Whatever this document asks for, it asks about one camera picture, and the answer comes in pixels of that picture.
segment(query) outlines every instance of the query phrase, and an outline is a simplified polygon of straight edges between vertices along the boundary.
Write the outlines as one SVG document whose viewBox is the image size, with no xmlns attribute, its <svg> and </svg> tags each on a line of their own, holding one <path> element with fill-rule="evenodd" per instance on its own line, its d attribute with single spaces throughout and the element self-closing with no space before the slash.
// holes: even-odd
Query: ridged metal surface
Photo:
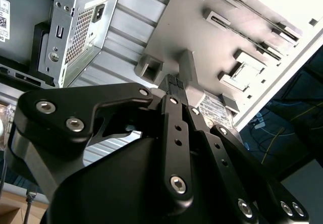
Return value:
<svg viewBox="0 0 323 224">
<path fill-rule="evenodd" d="M 138 82 L 156 87 L 135 75 L 135 65 L 147 46 L 169 0 L 118 0 L 103 52 L 72 87 Z M 140 137 L 133 132 L 122 139 L 109 139 L 86 149 L 86 165 Z"/>
</svg>

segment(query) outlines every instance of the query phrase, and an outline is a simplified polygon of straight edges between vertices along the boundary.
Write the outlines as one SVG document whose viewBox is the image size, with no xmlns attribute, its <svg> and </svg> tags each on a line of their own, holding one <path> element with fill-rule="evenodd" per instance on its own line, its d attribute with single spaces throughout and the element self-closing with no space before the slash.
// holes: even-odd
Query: silver screw head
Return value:
<svg viewBox="0 0 323 224">
<path fill-rule="evenodd" d="M 144 89 L 140 89 L 139 92 L 144 96 L 148 95 L 148 92 L 146 90 L 144 90 Z"/>
<path fill-rule="evenodd" d="M 170 98 L 170 101 L 173 103 L 173 104 L 177 104 L 178 103 L 178 101 L 175 99 L 175 98 Z"/>
<path fill-rule="evenodd" d="M 293 212 L 291 208 L 289 208 L 289 206 L 284 201 L 281 201 L 281 207 L 284 210 L 284 212 L 286 212 L 287 215 L 293 216 Z"/>
<path fill-rule="evenodd" d="M 40 101 L 36 104 L 36 109 L 44 114 L 51 114 L 55 112 L 56 107 L 49 101 Z"/>
<path fill-rule="evenodd" d="M 196 115 L 199 115 L 199 114 L 200 114 L 200 112 L 198 112 L 198 110 L 197 110 L 197 109 L 195 109 L 195 108 L 192 108 L 192 111 L 193 111 L 193 113 L 194 113 L 194 114 L 196 114 Z"/>
<path fill-rule="evenodd" d="M 293 202 L 293 207 L 295 209 L 295 211 L 300 215 L 300 216 L 304 216 L 304 212 L 301 209 L 301 207 L 298 206 L 298 204 L 296 204 L 295 202 Z"/>
<path fill-rule="evenodd" d="M 220 131 L 221 131 L 224 135 L 227 135 L 227 134 L 228 134 L 227 130 L 226 130 L 226 129 L 224 129 L 224 128 L 222 128 L 222 127 L 220 127 Z"/>
<path fill-rule="evenodd" d="M 66 121 L 66 126 L 73 132 L 80 132 L 84 129 L 84 123 L 77 118 L 69 118 Z"/>
<path fill-rule="evenodd" d="M 171 185 L 178 194 L 184 194 L 186 192 L 185 182 L 178 176 L 171 177 Z"/>
<path fill-rule="evenodd" d="M 252 210 L 243 199 L 238 200 L 238 207 L 247 218 L 252 218 Z"/>
</svg>

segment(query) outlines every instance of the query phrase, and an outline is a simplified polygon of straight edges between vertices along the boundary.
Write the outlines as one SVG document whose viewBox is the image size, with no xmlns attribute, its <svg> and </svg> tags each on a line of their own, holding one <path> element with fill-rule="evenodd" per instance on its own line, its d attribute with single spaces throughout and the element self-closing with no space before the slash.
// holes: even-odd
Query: cardboard box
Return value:
<svg viewBox="0 0 323 224">
<path fill-rule="evenodd" d="M 47 208 L 47 204 L 33 202 L 28 224 L 39 224 Z M 0 200 L 0 224 L 23 224 L 26 209 L 26 197 L 3 192 Z"/>
<path fill-rule="evenodd" d="M 23 224 L 26 211 L 16 209 L 0 216 L 0 224 Z M 39 224 L 40 219 L 32 214 L 29 214 L 28 224 Z"/>
</svg>

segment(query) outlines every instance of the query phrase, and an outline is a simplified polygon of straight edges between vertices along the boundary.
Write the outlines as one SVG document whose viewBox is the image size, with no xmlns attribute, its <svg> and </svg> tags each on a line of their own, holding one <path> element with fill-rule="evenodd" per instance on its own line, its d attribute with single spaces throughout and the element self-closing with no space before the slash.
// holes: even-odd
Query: sticker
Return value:
<svg viewBox="0 0 323 224">
<path fill-rule="evenodd" d="M 88 9 L 90 7 L 95 6 L 95 5 L 102 4 L 105 1 L 106 0 L 94 0 L 94 1 L 88 2 L 88 3 L 85 4 L 84 9 L 86 10 L 86 9 Z"/>
<path fill-rule="evenodd" d="M 10 39 L 10 3 L 0 0 L 0 41 Z"/>
<path fill-rule="evenodd" d="M 213 125 L 221 124 L 226 128 L 232 129 L 227 110 L 220 100 L 206 95 L 199 109 L 209 127 L 212 127 L 209 123 L 209 121 L 212 121 Z"/>
</svg>

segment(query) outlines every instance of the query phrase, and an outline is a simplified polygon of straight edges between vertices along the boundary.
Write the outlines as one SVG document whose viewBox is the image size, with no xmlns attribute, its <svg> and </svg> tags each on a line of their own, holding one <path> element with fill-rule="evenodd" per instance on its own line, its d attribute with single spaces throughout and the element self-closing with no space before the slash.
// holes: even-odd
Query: power supply vent grille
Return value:
<svg viewBox="0 0 323 224">
<path fill-rule="evenodd" d="M 67 50 L 66 63 L 73 61 L 84 51 L 86 36 L 91 23 L 93 11 L 94 8 L 90 8 L 79 14 L 73 37 L 73 45 Z"/>
</svg>

